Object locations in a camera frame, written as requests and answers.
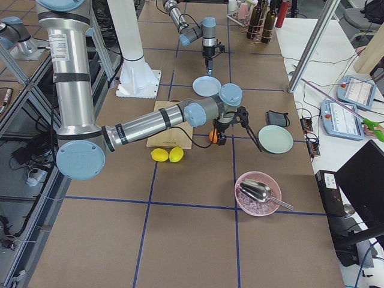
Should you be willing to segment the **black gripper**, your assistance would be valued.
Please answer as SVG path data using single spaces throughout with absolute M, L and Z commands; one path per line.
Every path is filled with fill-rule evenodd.
M 213 46 L 203 46 L 202 55 L 205 59 L 206 72 L 208 76 L 212 75 L 213 71 L 213 59 L 215 58 L 215 51 L 219 50 L 220 53 L 225 52 L 225 45 L 223 44 L 215 44 Z
M 220 135 L 218 143 L 215 143 L 215 144 L 217 144 L 219 146 L 225 145 L 226 140 L 227 140 L 227 136 L 225 134 L 225 131 L 230 127 L 232 122 L 230 121 L 228 123 L 222 123 L 219 120 L 214 119 L 212 123 L 213 123 L 213 129 L 216 129 Z

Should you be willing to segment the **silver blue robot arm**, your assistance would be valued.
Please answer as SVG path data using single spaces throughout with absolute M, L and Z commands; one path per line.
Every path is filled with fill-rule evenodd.
M 216 50 L 219 50 L 219 54 L 225 52 L 225 45 L 216 38 L 216 18 L 205 17 L 200 23 L 197 23 L 189 14 L 181 13 L 178 7 L 181 2 L 163 1 L 165 13 L 173 20 L 179 33 L 179 41 L 183 46 L 188 46 L 202 38 L 201 53 L 205 59 L 206 73 L 208 76 L 212 76 Z
M 179 40 L 187 46 L 202 37 L 207 72 L 212 71 L 211 51 L 218 46 L 215 18 L 206 17 L 190 27 L 180 12 L 182 1 L 163 1 Z M 146 63 L 133 1 L 108 1 L 122 53 L 123 66 L 117 95 L 155 98 L 161 71 Z M 66 177 L 87 180 L 97 176 L 106 155 L 118 147 L 142 140 L 187 121 L 198 127 L 214 120 L 217 131 L 229 126 L 242 100 L 240 87 L 218 84 L 202 100 L 187 99 L 114 127 L 95 123 L 86 32 L 91 25 L 91 1 L 36 1 L 38 19 L 49 36 L 53 84 L 58 98 L 61 126 L 56 132 L 56 165 Z

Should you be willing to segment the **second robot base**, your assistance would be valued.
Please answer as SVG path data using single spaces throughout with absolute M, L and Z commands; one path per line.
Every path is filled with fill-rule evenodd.
M 46 51 L 47 41 L 33 38 L 16 16 L 1 19 L 1 44 L 15 60 L 37 61 Z

